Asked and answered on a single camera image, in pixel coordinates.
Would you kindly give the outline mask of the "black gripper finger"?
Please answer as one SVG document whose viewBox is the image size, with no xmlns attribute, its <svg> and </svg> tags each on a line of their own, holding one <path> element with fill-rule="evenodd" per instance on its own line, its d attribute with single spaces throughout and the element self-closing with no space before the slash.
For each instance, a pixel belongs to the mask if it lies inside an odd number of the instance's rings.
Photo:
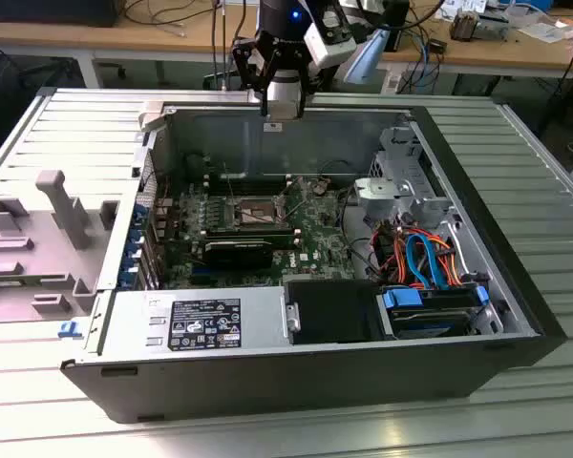
<svg viewBox="0 0 573 458">
<path fill-rule="evenodd" d="M 256 52 L 263 59 L 258 73 L 250 69 L 249 58 Z M 268 114 L 268 88 L 276 73 L 276 42 L 272 35 L 258 35 L 254 39 L 236 40 L 232 56 L 241 79 L 243 90 L 252 90 L 261 96 L 261 115 Z"/>
<path fill-rule="evenodd" d="M 310 94 L 309 54 L 304 46 L 284 45 L 276 72 L 276 99 L 294 115 L 303 115 Z"/>
</svg>

